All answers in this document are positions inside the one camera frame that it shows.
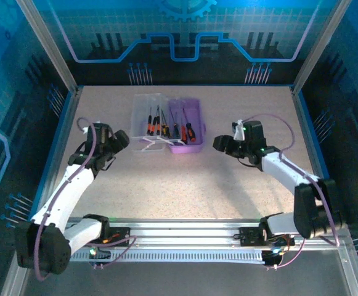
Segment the aluminium frame post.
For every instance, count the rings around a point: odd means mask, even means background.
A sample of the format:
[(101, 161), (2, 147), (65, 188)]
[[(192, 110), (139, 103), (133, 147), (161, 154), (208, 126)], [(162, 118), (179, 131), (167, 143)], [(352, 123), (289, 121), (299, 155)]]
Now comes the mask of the aluminium frame post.
[(295, 78), (292, 89), (292, 94), (294, 96), (299, 95), (300, 90), (303, 88), (314, 67), (319, 61), (323, 51), (329, 44), (351, 2), (352, 0), (337, 0), (334, 8), (330, 12), (330, 15), (325, 22), (325, 25), (323, 26), (320, 34), (313, 44), (310, 53), (307, 55), (302, 67), (299, 70), (299, 73)]
[(33, 1), (16, 0), (16, 3), (23, 12), (68, 91), (71, 94), (77, 94), (79, 87)]

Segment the grey metal sheet panel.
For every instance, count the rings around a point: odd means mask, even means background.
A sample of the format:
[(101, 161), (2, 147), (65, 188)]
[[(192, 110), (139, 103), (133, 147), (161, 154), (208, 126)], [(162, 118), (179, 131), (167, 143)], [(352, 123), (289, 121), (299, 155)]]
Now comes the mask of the grey metal sheet panel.
[(104, 270), (72, 263), (24, 296), (351, 296), (333, 256), (306, 253), (274, 270), (234, 263), (119, 263)]

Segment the purple plastic tool box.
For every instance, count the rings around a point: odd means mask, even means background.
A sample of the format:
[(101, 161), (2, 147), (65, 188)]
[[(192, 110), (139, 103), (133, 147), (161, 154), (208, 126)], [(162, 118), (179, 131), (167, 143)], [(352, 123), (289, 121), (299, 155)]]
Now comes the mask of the purple plastic tool box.
[[(173, 115), (178, 124), (179, 132), (181, 134), (181, 125), (185, 126), (185, 131), (187, 133), (188, 143), (186, 146), (170, 146), (169, 149), (173, 154), (192, 154), (200, 152), (205, 143), (205, 132), (206, 126), (203, 121), (203, 114), (201, 111), (201, 103), (199, 99), (191, 97), (183, 98), (170, 98), (168, 100), (168, 111), (172, 109)], [(183, 109), (187, 114), (189, 122), (192, 124), (192, 128), (196, 135), (196, 141), (192, 142), (189, 139), (186, 122), (183, 114)], [(169, 112), (169, 127), (171, 128), (171, 137), (174, 139), (174, 128), (171, 114)]]

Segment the large orange black screwdriver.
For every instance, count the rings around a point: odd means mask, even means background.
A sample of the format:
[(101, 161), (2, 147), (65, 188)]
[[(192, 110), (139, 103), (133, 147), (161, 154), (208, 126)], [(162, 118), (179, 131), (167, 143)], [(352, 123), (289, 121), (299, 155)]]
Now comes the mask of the large orange black screwdriver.
[(183, 114), (184, 114), (184, 118), (185, 118), (185, 122), (186, 122), (186, 128), (187, 128), (189, 139), (192, 142), (195, 142), (196, 141), (196, 135), (195, 135), (195, 132), (194, 132), (194, 130), (192, 128), (192, 124), (189, 122), (189, 120), (187, 118), (187, 114), (185, 112), (185, 109), (183, 109)]

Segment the clear plastic box lid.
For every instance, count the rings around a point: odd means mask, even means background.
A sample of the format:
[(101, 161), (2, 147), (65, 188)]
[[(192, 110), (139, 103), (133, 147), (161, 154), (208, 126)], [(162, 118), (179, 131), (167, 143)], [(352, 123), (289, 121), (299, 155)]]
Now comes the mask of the clear plastic box lid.
[[(134, 144), (139, 145), (139, 141), (143, 138), (157, 139), (162, 136), (161, 129), (161, 110), (167, 106), (168, 98), (161, 93), (155, 94), (136, 94), (133, 100), (132, 115), (131, 115), (131, 140)], [(153, 120), (157, 111), (157, 105), (160, 106), (160, 135), (157, 136), (153, 130)], [(152, 107), (152, 128), (151, 135), (147, 135), (147, 122), (150, 113), (150, 106)]]

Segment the aluminium mounting rail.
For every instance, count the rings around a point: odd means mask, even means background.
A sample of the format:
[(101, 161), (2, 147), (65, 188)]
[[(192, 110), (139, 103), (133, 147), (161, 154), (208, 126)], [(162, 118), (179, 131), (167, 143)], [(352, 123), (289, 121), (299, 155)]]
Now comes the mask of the aluminium mounting rail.
[[(212, 246), (240, 245), (233, 235), (241, 227), (263, 227), (265, 218), (259, 222), (235, 220), (144, 220), (144, 221), (110, 221), (99, 215), (86, 215), (81, 220), (63, 224), (55, 222), (21, 221), (15, 227), (15, 248), (18, 253), (33, 253), (35, 242), (39, 241), (40, 251), (52, 249), (71, 249), (72, 252), (84, 247), (88, 242), (98, 238), (109, 227), (129, 227), (130, 238), (146, 246)], [(256, 249), (273, 249), (287, 247), (253, 247)]]

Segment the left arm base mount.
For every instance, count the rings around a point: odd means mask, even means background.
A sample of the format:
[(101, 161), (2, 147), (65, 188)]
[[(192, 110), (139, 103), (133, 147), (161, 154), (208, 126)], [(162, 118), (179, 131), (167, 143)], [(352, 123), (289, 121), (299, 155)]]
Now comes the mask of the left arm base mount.
[(131, 228), (129, 227), (109, 227), (102, 231), (101, 235), (88, 242), (86, 246), (101, 247), (108, 245), (109, 247), (127, 247), (129, 245)]

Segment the blue printed enclosure panel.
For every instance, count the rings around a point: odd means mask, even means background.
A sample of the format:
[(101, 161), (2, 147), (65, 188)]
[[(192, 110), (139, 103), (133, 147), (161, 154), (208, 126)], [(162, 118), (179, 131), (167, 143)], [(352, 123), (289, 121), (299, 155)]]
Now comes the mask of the blue printed enclosure panel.
[(59, 122), (51, 91), (67, 89), (16, 0), (0, 0), (0, 294)]
[(290, 85), (337, 0), (33, 0), (81, 85)]
[(358, 0), (351, 0), (302, 93), (358, 254)]

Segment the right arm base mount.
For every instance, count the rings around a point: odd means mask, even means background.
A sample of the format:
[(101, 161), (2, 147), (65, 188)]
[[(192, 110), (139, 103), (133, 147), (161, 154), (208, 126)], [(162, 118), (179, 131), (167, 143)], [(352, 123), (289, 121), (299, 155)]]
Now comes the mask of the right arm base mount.
[(274, 235), (263, 227), (241, 227), (238, 233), (233, 235), (233, 239), (240, 241), (242, 247), (293, 247), (294, 238), (287, 237), (285, 234)]

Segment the blue table edge strip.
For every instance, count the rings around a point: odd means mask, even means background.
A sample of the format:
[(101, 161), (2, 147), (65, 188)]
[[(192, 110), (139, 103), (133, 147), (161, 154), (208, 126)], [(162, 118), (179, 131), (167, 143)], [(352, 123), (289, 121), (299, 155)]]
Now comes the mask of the blue table edge strip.
[(65, 100), (28, 220), (31, 220), (33, 215), (38, 212), (38, 210), (44, 205), (45, 201), (47, 201), (50, 195), (54, 192), (55, 182), (57, 175), (59, 174), (63, 153), (67, 145), (68, 135), (70, 134), (82, 91), (83, 86), (80, 86), (76, 94), (68, 94)]
[[(322, 180), (332, 181), (327, 166), (325, 164), (324, 157), (320, 148), (319, 141), (317, 139), (314, 124), (309, 113), (309, 109), (306, 105), (306, 101), (302, 92), (300, 91), (296, 98), (299, 111), (302, 112), (301, 128), (304, 130), (303, 134), (307, 133), (305, 139), (309, 156), (311, 160), (312, 169), (315, 175), (320, 177)], [(341, 191), (337, 187), (337, 183), (332, 187), (332, 193), (329, 195), (330, 199), (330, 210), (333, 218), (338, 214), (341, 216), (343, 228), (346, 225), (346, 212), (344, 210), (344, 203), (342, 199)]]

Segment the black controller board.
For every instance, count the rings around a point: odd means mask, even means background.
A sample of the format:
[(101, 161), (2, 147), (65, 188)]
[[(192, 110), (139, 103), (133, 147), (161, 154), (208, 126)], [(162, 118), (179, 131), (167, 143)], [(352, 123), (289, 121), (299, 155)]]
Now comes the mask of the black controller board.
[(264, 262), (264, 267), (267, 270), (281, 268), (283, 266), (284, 254), (285, 252), (281, 250), (263, 250), (262, 261)]
[(99, 263), (96, 260), (104, 260), (104, 259), (110, 259), (111, 258), (111, 252), (109, 250), (103, 250), (100, 247), (92, 246), (89, 249), (89, 264), (96, 269), (98, 266), (102, 265), (102, 263)]

